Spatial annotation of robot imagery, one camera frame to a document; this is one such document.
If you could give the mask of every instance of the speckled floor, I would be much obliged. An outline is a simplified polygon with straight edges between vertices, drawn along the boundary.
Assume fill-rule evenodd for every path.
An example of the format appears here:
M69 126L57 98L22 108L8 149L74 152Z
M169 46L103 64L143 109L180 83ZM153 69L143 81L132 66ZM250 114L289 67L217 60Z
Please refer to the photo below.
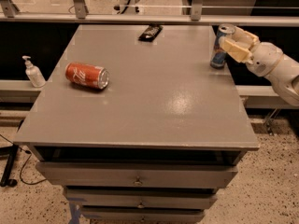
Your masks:
M13 140L19 119L25 114L8 115L0 111L0 134ZM201 224L299 224L298 137L286 117L278 117L274 121L275 136L266 132L262 117L249 117L261 148L248 153L238 164L239 173L227 189L219 191L219 199L206 211ZM8 145L7 141L0 141L0 146ZM11 178L18 180L18 185L15 188L0 188L0 223L68 223L71 216L61 187L53 186L48 181L35 186L20 181L20 170L27 158L28 154L18 152L11 174ZM5 164L6 160L1 159L0 175ZM35 164L36 158L32 157L22 174L25 181L36 182L43 178L35 169ZM80 223L104 222L81 217ZM124 224L122 221L111 223Z

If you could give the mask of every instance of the soap dispenser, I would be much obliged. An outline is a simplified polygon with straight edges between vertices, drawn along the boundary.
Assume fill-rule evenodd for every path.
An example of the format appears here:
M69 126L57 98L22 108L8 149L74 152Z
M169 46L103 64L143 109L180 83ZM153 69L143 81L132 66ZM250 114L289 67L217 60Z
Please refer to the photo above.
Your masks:
M31 83L34 87L42 87L46 84L46 80L41 74L39 68L35 65L33 65L29 59L31 59L30 56L22 56L22 58L25 60L26 64L26 75L29 77Z

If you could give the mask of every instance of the drawer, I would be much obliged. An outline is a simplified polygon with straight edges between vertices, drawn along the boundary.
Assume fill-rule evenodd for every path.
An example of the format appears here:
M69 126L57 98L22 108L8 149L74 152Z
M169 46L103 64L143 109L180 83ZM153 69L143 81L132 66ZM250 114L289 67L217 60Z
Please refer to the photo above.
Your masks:
M39 162L36 169L53 185L156 188L225 188L235 166L138 163Z
M134 208L208 209L216 202L214 194L196 190L168 189L68 189L66 199L77 205L118 206Z
M199 222L205 216L202 211L190 210L160 210L160 209L125 209L81 207L81 214L86 218L99 220L122 221L171 221L171 222Z

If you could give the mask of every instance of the soda can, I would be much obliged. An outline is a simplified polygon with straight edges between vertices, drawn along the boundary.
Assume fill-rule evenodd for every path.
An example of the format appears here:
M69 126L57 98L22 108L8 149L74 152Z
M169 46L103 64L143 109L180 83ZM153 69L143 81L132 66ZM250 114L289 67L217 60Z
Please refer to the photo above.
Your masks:
M214 43L213 55L210 65L216 69L222 69L225 65L226 52L219 45L219 39L222 36L232 37L235 33L235 27L232 24L224 23L218 27Z
M109 82L106 68L86 63L70 63L65 68L65 76L71 82L100 90Z

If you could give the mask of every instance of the black metal stand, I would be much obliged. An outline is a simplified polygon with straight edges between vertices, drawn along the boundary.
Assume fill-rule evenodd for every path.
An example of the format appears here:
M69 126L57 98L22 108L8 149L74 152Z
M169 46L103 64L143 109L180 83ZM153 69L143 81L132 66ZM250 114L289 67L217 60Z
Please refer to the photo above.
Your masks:
M15 179L9 179L10 177L10 173L13 167L13 163L15 161L17 152L18 152L18 146L16 145L12 145L11 147L1 147L0 148L0 156L7 156L7 165L6 168L3 172L2 178L1 178L1 182L0 182L0 186L1 187L5 187L5 186L9 186L9 187L15 187L18 182Z

